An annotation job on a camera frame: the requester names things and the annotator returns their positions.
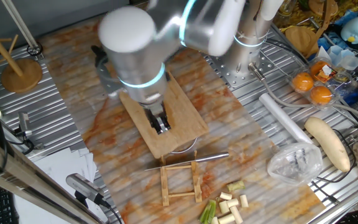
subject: black cable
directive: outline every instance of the black cable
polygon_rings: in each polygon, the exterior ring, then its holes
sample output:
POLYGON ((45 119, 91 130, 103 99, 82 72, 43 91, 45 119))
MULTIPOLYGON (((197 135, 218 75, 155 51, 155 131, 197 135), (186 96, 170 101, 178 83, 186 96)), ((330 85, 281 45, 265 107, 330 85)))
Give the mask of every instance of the black cable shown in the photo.
POLYGON ((342 135, 342 133, 340 133, 338 130, 336 129, 333 129, 334 131, 338 132, 339 135, 341 136, 342 140, 345 142, 347 148, 351 151, 351 154, 354 158, 353 160, 353 165, 351 166, 351 168, 349 169, 349 171, 347 171, 344 175, 342 175, 341 178, 337 179, 337 180, 327 180, 325 178, 322 178, 322 177, 317 177, 317 179, 321 180, 321 181, 324 181, 324 182, 328 182, 328 183, 338 183, 340 182, 341 180, 343 180, 345 177, 347 177, 347 175, 350 174, 350 172, 352 171, 353 168, 355 168, 355 166, 357 165, 356 163, 356 156, 354 155, 354 152, 353 150, 351 149, 351 146, 349 145, 349 143, 345 140, 345 137, 342 135))
POLYGON ((106 208, 110 209, 110 211, 113 212, 113 214, 116 216, 116 218, 118 219, 119 223, 122 224, 121 219, 119 218, 119 216, 117 215, 116 211, 114 211, 114 209, 112 209, 111 205, 109 203, 107 203, 107 201, 105 200, 101 200, 100 201, 100 205, 105 206, 106 208))
POLYGON ((2 126, 2 122, 0 120, 0 147, 4 149, 4 160, 2 162, 2 166, 0 169, 0 174, 4 173, 5 167, 7 164, 7 146, 6 146, 6 140, 5 140, 5 134, 4 134, 4 128, 2 126))
POLYGON ((25 141, 22 142, 12 142, 7 140, 9 143, 14 144, 16 146, 20 146, 20 145, 26 145, 27 147, 29 147, 29 150, 27 150, 26 152, 23 152, 24 155, 27 155, 28 153, 32 152, 34 150, 34 143, 32 141, 30 141, 30 139, 27 139, 25 141))
POLYGON ((32 141, 30 141, 29 139, 26 140, 26 142, 28 144, 30 144, 30 147, 29 147, 29 150, 27 150, 26 152, 23 152, 23 155, 27 155, 28 153, 30 153, 34 150, 34 143, 32 141))
POLYGON ((321 191, 321 193, 323 193, 327 198, 328 198, 328 200, 330 200, 332 203, 334 203, 334 204, 339 204, 339 201, 338 201, 338 199, 336 199, 336 197, 334 197, 334 196, 332 196, 332 195, 329 195, 329 194, 327 194, 325 191, 323 191, 322 189, 321 189, 321 187, 319 187, 314 181, 312 181, 311 182, 319 191, 321 191))
POLYGON ((5 133, 4 133, 4 127, 2 126, 2 122, 0 119, 0 135, 1 135, 1 144, 0 145, 1 148, 4 149, 4 162, 2 163, 2 172, 5 171, 5 167, 6 167, 6 163, 7 163, 7 147, 6 147, 6 139, 5 139, 5 133))
POLYGON ((276 47, 283 48, 283 49, 285 49, 286 51, 295 54, 295 55, 296 55, 298 58, 300 58, 304 63, 308 63, 308 61, 303 57, 302 54, 300 54, 298 51, 292 49, 291 46, 289 46, 288 44, 286 44, 286 43, 284 43, 284 42, 281 42, 281 41, 279 41, 279 40, 267 39, 267 40, 266 40, 266 43, 271 44, 271 45, 274 45, 274 46, 276 46, 276 47))
POLYGON ((116 211, 114 211, 114 209, 112 209, 112 207, 111 207, 111 206, 109 207, 109 209, 110 209, 110 211, 112 211, 112 212, 113 212, 113 214, 116 216, 116 218, 118 219, 119 223, 120 223, 120 224, 122 224, 121 219, 118 217, 118 215, 117 215, 116 211))

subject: wooden stand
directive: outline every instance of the wooden stand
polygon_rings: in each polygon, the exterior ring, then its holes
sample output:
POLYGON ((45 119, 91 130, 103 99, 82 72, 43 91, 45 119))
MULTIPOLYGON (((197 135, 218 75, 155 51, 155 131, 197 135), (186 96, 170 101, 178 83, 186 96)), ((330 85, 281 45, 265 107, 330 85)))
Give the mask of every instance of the wooden stand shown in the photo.
POLYGON ((5 89, 22 93, 35 87, 41 80, 42 69, 38 62, 31 59, 21 59, 16 63, 1 42, 0 54, 9 64, 1 76, 1 82, 5 89))
POLYGON ((201 180, 197 172, 197 162, 191 162, 191 165, 188 166, 176 166, 176 167, 165 167, 165 160, 163 156, 161 157, 161 163, 163 167, 160 168, 161 173, 161 192, 162 192, 162 206, 169 206, 169 198, 172 197, 185 197, 185 196, 195 196, 196 202, 200 203, 203 201, 202 191, 201 191, 201 180), (193 176, 193 186, 194 192, 186 192, 179 194, 169 194, 168 192, 168 170, 174 169, 188 169, 191 168, 191 173, 193 176))

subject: knife blade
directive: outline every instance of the knife blade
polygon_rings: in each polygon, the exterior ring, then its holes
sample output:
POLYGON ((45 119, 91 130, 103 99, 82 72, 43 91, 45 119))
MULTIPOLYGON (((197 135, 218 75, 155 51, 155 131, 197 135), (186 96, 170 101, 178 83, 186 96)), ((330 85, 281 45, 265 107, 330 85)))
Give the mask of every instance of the knife blade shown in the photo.
MULTIPOLYGON (((174 163, 174 164, 167 165, 165 167, 177 166, 177 165, 185 164, 185 163, 188 163, 188 162, 209 162, 209 161, 215 161, 217 159, 223 159, 223 158, 227 158, 227 157, 229 157, 228 152, 219 152, 219 153, 203 156, 203 157, 200 157, 200 158, 197 158, 197 159, 193 159, 191 161, 177 162, 177 163, 174 163)), ((154 168, 146 169, 145 171, 159 169, 161 167, 162 166, 154 167, 154 168)))

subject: metal table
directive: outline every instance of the metal table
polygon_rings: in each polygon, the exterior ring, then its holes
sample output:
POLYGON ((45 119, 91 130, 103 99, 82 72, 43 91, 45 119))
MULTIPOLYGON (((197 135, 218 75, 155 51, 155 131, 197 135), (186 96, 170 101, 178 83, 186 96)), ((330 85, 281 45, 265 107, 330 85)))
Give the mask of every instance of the metal table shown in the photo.
MULTIPOLYGON (((271 29, 268 37, 284 42, 286 41, 283 35, 274 27, 271 29)), ((25 49, 26 47, 15 50, 12 56, 15 59, 29 57, 25 49)), ((290 73, 298 67, 298 64, 283 52, 283 50, 277 47, 264 45, 262 51, 266 56, 267 65, 273 65, 273 69, 265 73, 265 76, 269 86, 274 90, 275 94, 287 102, 307 103, 306 99, 298 93, 295 93, 287 84, 286 76, 277 68, 280 67, 284 72, 290 73)), ((54 84, 54 80, 51 79, 50 74, 48 73, 45 62, 41 61, 40 64, 44 71, 44 77, 35 89, 27 93, 9 93, 3 88, 0 82, 0 109, 4 114, 3 120, 12 129, 17 128, 18 119, 16 112, 20 110, 28 111, 30 122, 34 128, 34 135, 30 137, 30 139, 35 142, 42 141, 44 143, 45 149, 43 151, 36 151, 30 155, 30 157, 33 157, 34 159, 47 156, 48 154, 68 146, 72 149, 79 149, 85 146, 80 133, 75 126, 76 121, 72 120, 66 104, 62 101, 54 84)), ((5 65, 5 63, 0 65, 0 75, 5 65)), ((259 96, 266 91, 256 78, 247 80, 245 83, 235 88, 230 88, 230 90, 276 145, 283 146, 295 142, 290 134, 284 130, 280 123, 278 123, 278 121, 276 121, 264 108, 261 102, 258 101, 259 96)), ((98 91, 95 94, 102 95, 103 93, 103 91, 98 91)), ((301 128, 307 117, 317 116, 324 119, 325 122, 333 128, 340 130, 345 136, 349 136, 356 131, 356 129, 352 128, 352 123, 345 116, 333 109, 328 109, 326 111, 318 111, 314 108, 283 109, 301 128)), ((321 177, 334 178, 335 176, 340 175, 340 172, 333 167, 324 152, 323 162, 324 169, 320 175, 321 177)), ((107 193, 106 198, 111 202, 107 188, 98 174, 96 175, 95 183, 104 189, 107 193)), ((328 194, 335 196, 338 200, 344 200, 358 190, 358 169, 354 169, 340 183, 325 184, 320 181, 316 181, 316 183, 328 194)), ((323 201, 324 205, 327 207, 326 210, 334 206, 329 200, 326 200, 325 195, 314 186, 311 186, 311 189, 323 201)), ((351 205, 351 203, 342 205, 343 210, 348 210, 348 208, 351 208, 351 205)), ((330 218, 332 217, 327 217, 324 222, 328 221, 330 218)))

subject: chopped green onion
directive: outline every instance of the chopped green onion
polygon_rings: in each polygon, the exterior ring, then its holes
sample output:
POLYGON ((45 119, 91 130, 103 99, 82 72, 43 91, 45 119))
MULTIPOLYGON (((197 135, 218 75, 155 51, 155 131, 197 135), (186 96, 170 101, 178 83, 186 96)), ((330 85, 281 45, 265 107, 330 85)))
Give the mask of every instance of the chopped green onion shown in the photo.
POLYGON ((245 185, 242 180, 227 185, 227 189, 232 192, 233 190, 245 189, 245 185))
POLYGON ((211 209, 211 204, 208 204, 208 205, 205 207, 203 213, 202 213, 201 216, 200 216, 199 221, 200 221, 201 223, 204 223, 204 221, 207 219, 207 216, 209 215, 209 210, 210 210, 210 209, 211 209))
POLYGON ((209 203, 211 204, 211 210, 209 211, 208 223, 211 223, 212 219, 215 217, 216 201, 209 200, 209 203))
POLYGON ((209 224, 212 222, 212 219, 215 216, 215 211, 216 211, 216 201, 214 200, 209 200, 207 206, 205 207, 203 213, 200 216, 199 221, 202 224, 209 224))

